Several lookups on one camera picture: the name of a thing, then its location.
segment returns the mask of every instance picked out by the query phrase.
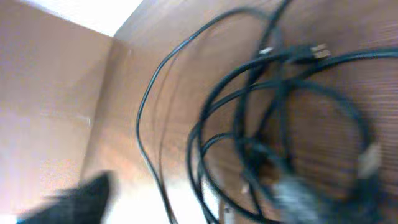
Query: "cable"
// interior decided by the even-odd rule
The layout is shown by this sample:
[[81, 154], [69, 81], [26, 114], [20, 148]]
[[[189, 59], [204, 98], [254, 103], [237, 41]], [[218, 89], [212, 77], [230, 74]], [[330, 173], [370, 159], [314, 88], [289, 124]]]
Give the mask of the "cable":
[[[288, 121], [286, 118], [286, 109], [284, 107], [284, 103], [289, 97], [289, 95], [297, 89], [305, 89], [311, 91], [315, 94], [324, 95], [332, 100], [335, 100], [340, 105], [341, 109], [346, 113], [346, 115], [352, 119], [361, 134], [362, 144], [361, 149], [362, 153], [364, 154], [366, 150], [372, 143], [371, 132], [369, 130], [368, 121], [366, 121], [362, 116], [361, 113], [356, 109], [354, 104], [350, 102], [349, 99], [343, 97], [336, 91], [326, 88], [324, 86], [320, 86], [316, 83], [305, 81], [306, 78], [314, 75], [315, 73], [324, 71], [331, 67], [337, 66], [342, 63], [352, 62], [354, 60], [369, 60], [369, 59], [376, 59], [376, 58], [398, 58], [398, 49], [397, 48], [390, 48], [390, 49], [374, 49], [374, 50], [362, 50], [359, 52], [353, 52], [344, 54], [337, 57], [330, 57], [326, 58], [328, 54], [325, 54], [325, 49], [316, 45], [299, 45], [299, 46], [292, 46], [285, 48], [283, 46], [282, 35], [280, 30], [276, 27], [277, 21], [280, 19], [281, 15], [283, 14], [286, 7], [289, 5], [291, 1], [283, 1], [282, 4], [278, 7], [278, 9], [272, 13], [269, 17], [262, 11], [257, 9], [250, 9], [250, 8], [239, 8], [234, 9], [232, 11], [228, 11], [220, 16], [217, 16], [203, 27], [201, 27], [198, 31], [196, 31], [193, 35], [189, 38], [184, 40], [180, 45], [171, 51], [171, 53], [163, 59], [160, 65], [157, 67], [155, 73], [153, 74], [148, 87], [145, 90], [144, 96], [142, 97], [142, 101], [140, 103], [140, 107], [137, 112], [136, 118], [136, 140], [138, 143], [138, 147], [140, 152], [150, 170], [157, 186], [159, 192], [162, 196], [162, 200], [164, 203], [164, 207], [167, 212], [167, 216], [169, 218], [170, 223], [177, 222], [175, 217], [172, 215], [172, 209], [170, 203], [167, 198], [167, 193], [164, 190], [164, 183], [162, 183], [159, 179], [158, 174], [156, 173], [154, 166], [152, 165], [148, 155], [144, 150], [144, 146], [141, 141], [140, 133], [139, 133], [139, 125], [142, 116], [142, 112], [147, 100], [147, 97], [150, 93], [150, 90], [156, 81], [162, 67], [180, 50], [187, 46], [194, 38], [200, 35], [204, 30], [209, 28], [210, 26], [216, 24], [217, 22], [235, 15], [239, 13], [247, 13], [252, 16], [255, 16], [263, 21], [269, 21], [268, 25], [264, 29], [264, 34], [261, 38], [259, 43], [259, 47], [257, 48], [256, 52], [254, 53], [253, 59], [241, 66], [237, 69], [230, 72], [228, 75], [223, 77], [219, 83], [216, 84], [214, 89], [211, 91], [210, 95], [206, 99], [206, 102], [203, 106], [203, 109], [200, 113], [200, 118], [192, 129], [188, 136], [187, 142], [187, 170], [188, 170], [188, 178], [192, 185], [193, 192], [195, 193], [198, 202], [200, 203], [203, 213], [205, 214], [206, 220], [208, 223], [218, 223], [218, 220], [215, 216], [211, 213], [210, 209], [208, 208], [207, 204], [203, 199], [203, 192], [201, 189], [201, 182], [203, 180], [203, 176], [206, 177], [207, 181], [209, 182], [211, 188], [220, 196], [220, 198], [225, 201], [230, 207], [238, 211], [240, 214], [244, 215], [245, 217], [259, 223], [279, 223], [274, 220], [270, 220], [263, 216], [262, 210], [259, 206], [257, 198], [254, 194], [253, 189], [260, 191], [260, 193], [275, 207], [289, 210], [289, 206], [283, 203], [279, 198], [275, 197], [274, 191], [269, 187], [262, 185], [259, 180], [258, 168], [265, 162], [271, 162], [273, 165], [276, 166], [278, 170], [282, 172], [284, 176], [294, 176], [295, 171], [292, 165], [292, 156], [291, 156], [291, 148], [290, 148], [290, 138], [288, 132]], [[268, 54], [261, 54], [260, 51], [266, 47], [269, 37], [271, 34], [275, 34], [275, 38], [278, 40], [276, 47], [273, 49], [271, 53]], [[277, 70], [273, 71], [274, 76], [270, 80], [262, 83], [258, 83], [259, 77], [268, 69], [269, 65], [272, 63], [277, 63]], [[296, 75], [293, 78], [284, 79], [283, 78], [283, 69], [285, 64], [299, 64], [305, 63], [311, 65], [309, 69]], [[247, 80], [244, 87], [240, 90], [237, 90], [226, 97], [215, 101], [219, 93], [224, 89], [228, 83], [236, 78], [237, 76], [241, 75], [242, 73], [250, 71], [247, 75]], [[260, 122], [260, 125], [255, 133], [254, 136], [249, 137], [246, 136], [245, 133], [245, 119], [246, 119], [246, 107], [247, 107], [247, 100], [249, 98], [250, 92], [254, 90], [260, 90], [265, 88], [273, 88], [275, 89], [275, 96], [274, 99], [271, 101], [269, 107], [265, 110], [263, 118]], [[204, 142], [203, 139], [203, 130], [205, 127], [206, 120], [208, 117], [216, 111], [221, 106], [225, 105], [226, 103], [230, 102], [233, 99], [238, 99], [238, 105], [234, 114], [234, 121], [233, 121], [233, 130], [229, 133], [222, 133], [217, 134]], [[274, 151], [266, 145], [266, 142], [261, 142], [260, 136], [262, 135], [262, 131], [266, 127], [267, 121], [271, 117], [273, 112], [277, 111], [279, 115], [279, 123], [280, 123], [280, 136], [282, 139], [282, 145], [285, 149], [284, 155], [279, 157]], [[210, 175], [210, 172], [207, 168], [206, 162], [204, 160], [206, 153], [208, 152], [209, 148], [214, 145], [214, 143], [223, 140], [223, 139], [232, 139], [234, 141], [234, 149], [236, 154], [239, 157], [239, 160], [244, 166], [243, 176], [245, 180], [249, 183], [251, 188], [251, 195], [252, 201], [254, 206], [256, 207], [257, 213], [252, 213], [246, 210], [243, 207], [240, 207], [236, 202], [230, 199], [219, 187], [216, 181]], [[198, 168], [197, 168], [197, 179], [195, 180], [193, 175], [193, 168], [192, 168], [192, 150], [194, 147], [194, 142], [196, 141], [196, 148], [198, 151], [199, 161], [198, 161]], [[255, 161], [252, 153], [255, 153], [260, 159]], [[357, 184], [354, 187], [353, 195], [355, 194], [365, 194], [366, 192], [378, 191], [377, 186], [377, 174], [375, 173], [371, 177], [357, 181]], [[377, 210], [377, 195], [373, 195], [369, 198], [369, 201], [373, 206], [368, 206], [370, 212], [374, 213], [374, 219], [378, 216]], [[359, 203], [358, 200], [352, 200], [351, 202], [334, 202], [332, 198], [325, 200], [325, 205], [327, 207], [344, 207], [350, 203]]]

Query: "wall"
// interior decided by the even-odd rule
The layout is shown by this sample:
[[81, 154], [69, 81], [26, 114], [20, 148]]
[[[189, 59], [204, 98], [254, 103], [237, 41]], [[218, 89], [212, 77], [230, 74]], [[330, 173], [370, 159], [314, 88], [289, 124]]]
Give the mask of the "wall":
[[0, 213], [78, 182], [112, 38], [0, 2]]

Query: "wooden table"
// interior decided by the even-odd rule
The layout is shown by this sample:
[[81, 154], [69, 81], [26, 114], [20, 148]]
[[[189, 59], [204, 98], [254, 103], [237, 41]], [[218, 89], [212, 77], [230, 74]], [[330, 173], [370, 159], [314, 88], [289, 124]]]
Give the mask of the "wooden table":
[[[160, 61], [184, 38], [216, 15], [238, 6], [271, 12], [279, 1], [144, 0], [115, 36], [106, 77], [88, 145], [84, 176], [102, 169], [116, 172], [117, 192], [109, 223], [167, 223], [160, 195], [134, 140], [134, 120], [149, 78]], [[294, 1], [280, 21], [286, 45], [327, 43], [333, 55], [398, 44], [398, 1]], [[204, 223], [200, 207], [187, 182], [185, 144], [204, 99], [215, 83], [250, 59], [263, 28], [249, 16], [220, 22], [168, 63], [151, 92], [142, 119], [142, 138], [162, 173], [179, 223]], [[294, 74], [302, 68], [292, 67]], [[241, 86], [244, 76], [227, 87]], [[382, 144], [382, 187], [388, 199], [398, 196], [398, 63], [372, 60], [342, 65], [312, 80], [351, 98], [370, 119]], [[252, 94], [249, 115], [259, 118], [272, 91]], [[235, 103], [216, 112], [206, 135], [227, 131]], [[298, 91], [289, 100], [289, 119], [295, 165], [315, 187], [344, 197], [353, 183], [359, 137], [356, 127], [327, 98]], [[249, 127], [258, 123], [250, 119]], [[268, 133], [280, 148], [276, 122]], [[230, 142], [211, 150], [213, 175], [241, 205], [251, 207], [241, 193], [241, 168]], [[246, 223], [239, 216], [238, 223]]]

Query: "wire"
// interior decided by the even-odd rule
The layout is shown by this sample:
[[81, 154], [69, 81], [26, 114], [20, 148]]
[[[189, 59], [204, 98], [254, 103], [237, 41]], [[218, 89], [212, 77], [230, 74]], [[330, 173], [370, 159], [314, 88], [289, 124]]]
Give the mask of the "wire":
[[[259, 46], [254, 53], [254, 56], [251, 61], [239, 66], [237, 69], [230, 72], [228, 75], [223, 77], [219, 83], [216, 84], [214, 89], [209, 94], [208, 98], [205, 101], [203, 109], [200, 113], [200, 118], [192, 129], [188, 136], [187, 141], [187, 170], [188, 170], [188, 178], [192, 185], [193, 192], [197, 197], [198, 202], [200, 203], [203, 213], [205, 214], [206, 220], [208, 223], [218, 223], [216, 217], [212, 214], [210, 209], [203, 198], [203, 192], [201, 189], [201, 182], [203, 180], [203, 176], [206, 177], [209, 182], [211, 188], [219, 195], [219, 197], [225, 201], [230, 207], [238, 211], [240, 214], [244, 215], [248, 219], [251, 219], [255, 222], [259, 223], [279, 223], [274, 220], [270, 220], [263, 216], [261, 207], [259, 206], [259, 202], [255, 196], [253, 189], [260, 191], [260, 193], [275, 207], [281, 208], [280, 202], [275, 198], [272, 190], [269, 186], [264, 186], [259, 181], [258, 176], [258, 166], [265, 162], [271, 162], [282, 171], [284, 174], [294, 174], [294, 167], [292, 165], [292, 156], [290, 149], [290, 137], [288, 132], [288, 121], [286, 118], [286, 109], [284, 107], [284, 103], [286, 98], [297, 89], [305, 89], [315, 94], [327, 96], [336, 102], [339, 103], [341, 108], [345, 111], [346, 115], [351, 118], [358, 126], [359, 132], [362, 137], [361, 149], [362, 153], [366, 151], [369, 145], [372, 143], [372, 136], [369, 130], [368, 121], [366, 121], [361, 113], [356, 109], [354, 104], [350, 102], [349, 99], [343, 97], [336, 91], [326, 88], [324, 86], [320, 86], [316, 83], [305, 81], [306, 78], [314, 75], [315, 73], [324, 71], [331, 67], [337, 66], [342, 63], [352, 62], [355, 60], [369, 60], [376, 58], [398, 58], [398, 49], [397, 48], [389, 48], [389, 49], [374, 49], [374, 50], [362, 50], [359, 52], [353, 52], [344, 54], [337, 57], [331, 57], [327, 59], [318, 58], [320, 54], [319, 52], [314, 52], [314, 45], [299, 45], [293, 46], [289, 48], [284, 48], [282, 41], [282, 34], [280, 30], [277, 28], [277, 21], [280, 19], [281, 15], [287, 8], [291, 1], [283, 1], [282, 4], [277, 8], [277, 10], [272, 13], [270, 16], [267, 16], [266, 13], [259, 11], [257, 9], [251, 8], [239, 8], [234, 9], [232, 11], [228, 11], [224, 14], [221, 14], [205, 24], [198, 31], [192, 34], [189, 38], [184, 40], [180, 45], [171, 51], [171, 53], [163, 59], [160, 65], [157, 67], [154, 72], [148, 87], [145, 90], [144, 96], [142, 97], [142, 101], [140, 103], [137, 117], [136, 117], [136, 141], [139, 147], [139, 150], [146, 162], [148, 169], [150, 170], [151, 175], [153, 176], [157, 187], [159, 189], [160, 195], [162, 197], [162, 201], [164, 203], [164, 207], [169, 219], [170, 223], [176, 223], [175, 217], [172, 215], [172, 208], [170, 206], [170, 202], [167, 198], [167, 193], [164, 190], [164, 183], [160, 181], [158, 174], [156, 173], [153, 164], [151, 163], [142, 143], [140, 137], [140, 120], [142, 117], [142, 112], [144, 110], [144, 106], [147, 100], [147, 97], [150, 93], [151, 88], [153, 87], [162, 67], [180, 50], [186, 47], [193, 39], [195, 39], [198, 35], [200, 35], [204, 30], [209, 28], [210, 26], [216, 24], [217, 22], [240, 13], [250, 14], [254, 17], [259, 18], [263, 21], [269, 21], [268, 25], [264, 29], [264, 34], [262, 35], [261, 41], [259, 42]], [[272, 54], [260, 54], [259, 52], [266, 47], [269, 42], [269, 38], [271, 34], [275, 34], [275, 38], [277, 39], [277, 44]], [[308, 63], [312, 65], [309, 69], [296, 75], [293, 78], [283, 79], [283, 68], [287, 63]], [[259, 77], [268, 69], [271, 63], [277, 63], [277, 70], [274, 71], [275, 75], [273, 78], [266, 82], [259, 83], [257, 82]], [[224, 89], [228, 83], [241, 75], [242, 73], [250, 71], [247, 75], [247, 80], [244, 87], [240, 90], [237, 90], [222, 99], [215, 101], [220, 92]], [[246, 136], [245, 133], [245, 119], [246, 119], [246, 108], [247, 108], [247, 100], [249, 98], [250, 92], [254, 90], [261, 90], [265, 88], [275, 89], [274, 99], [271, 101], [269, 107], [265, 110], [263, 118], [260, 122], [260, 125], [253, 137]], [[205, 123], [209, 116], [216, 111], [221, 106], [227, 104], [233, 99], [238, 99], [238, 105], [234, 114], [233, 121], [233, 130], [229, 133], [217, 134], [204, 142], [203, 139], [203, 130], [205, 127]], [[284, 147], [284, 155], [282, 157], [278, 156], [269, 146], [267, 146], [266, 142], [260, 141], [260, 136], [262, 135], [262, 131], [266, 127], [267, 121], [270, 119], [273, 112], [277, 111], [279, 115], [279, 123], [280, 123], [280, 136], [282, 139], [282, 145]], [[224, 139], [232, 139], [234, 141], [234, 149], [236, 154], [239, 157], [239, 160], [244, 166], [243, 176], [246, 181], [249, 183], [251, 188], [250, 192], [252, 195], [252, 201], [254, 206], [256, 207], [257, 213], [252, 213], [249, 210], [239, 206], [234, 200], [229, 198], [218, 186], [216, 181], [210, 175], [206, 162], [204, 160], [206, 153], [209, 148], [214, 145], [214, 143], [224, 140]], [[193, 167], [192, 167], [192, 150], [194, 147], [194, 142], [196, 141], [196, 148], [198, 151], [199, 161], [197, 168], [197, 179], [195, 180], [193, 175]], [[255, 162], [250, 156], [249, 152], [255, 152], [262, 160]], [[369, 180], [365, 180], [360, 182], [355, 186], [355, 189], [363, 189], [363, 185], [366, 185], [372, 190], [377, 191], [377, 178], [369, 178]]]

